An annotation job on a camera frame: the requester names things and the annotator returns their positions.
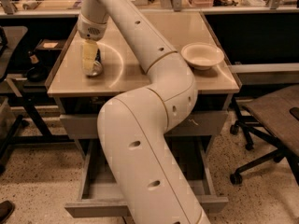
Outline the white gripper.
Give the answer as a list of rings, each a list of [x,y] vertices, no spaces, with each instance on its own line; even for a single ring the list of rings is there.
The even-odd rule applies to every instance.
[[[98,46],[95,41],[103,38],[107,29],[106,23],[95,23],[82,14],[78,16],[78,32],[81,38],[90,39],[82,43],[82,67],[85,73],[94,72],[94,61]]]

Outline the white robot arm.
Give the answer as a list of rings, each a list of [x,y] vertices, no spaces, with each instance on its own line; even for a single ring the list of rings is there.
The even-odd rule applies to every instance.
[[[108,165],[135,224],[210,224],[164,135],[197,100],[190,67],[130,0],[83,0],[81,37],[98,41],[113,20],[149,84],[108,100],[97,118]]]

